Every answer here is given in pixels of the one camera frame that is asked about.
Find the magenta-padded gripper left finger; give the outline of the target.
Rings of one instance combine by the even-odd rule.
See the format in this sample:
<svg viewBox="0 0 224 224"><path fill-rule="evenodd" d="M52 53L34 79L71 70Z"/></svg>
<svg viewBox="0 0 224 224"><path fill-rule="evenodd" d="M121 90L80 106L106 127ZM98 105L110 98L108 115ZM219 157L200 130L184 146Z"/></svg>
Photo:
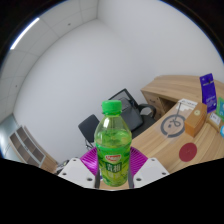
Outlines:
<svg viewBox="0 0 224 224"><path fill-rule="evenodd" d="M81 158L72 158L59 173L59 177L84 188L98 189L100 171L97 149L91 149Z"/></svg>

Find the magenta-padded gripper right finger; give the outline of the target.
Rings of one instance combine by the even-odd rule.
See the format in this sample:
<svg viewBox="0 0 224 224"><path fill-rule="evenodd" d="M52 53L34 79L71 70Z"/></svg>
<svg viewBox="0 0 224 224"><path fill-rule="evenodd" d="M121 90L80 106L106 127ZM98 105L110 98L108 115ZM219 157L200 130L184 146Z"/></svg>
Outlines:
<svg viewBox="0 0 224 224"><path fill-rule="evenodd" d="M143 187L168 175L169 172L156 158L147 158L134 147L130 149L128 171L130 189Z"/></svg>

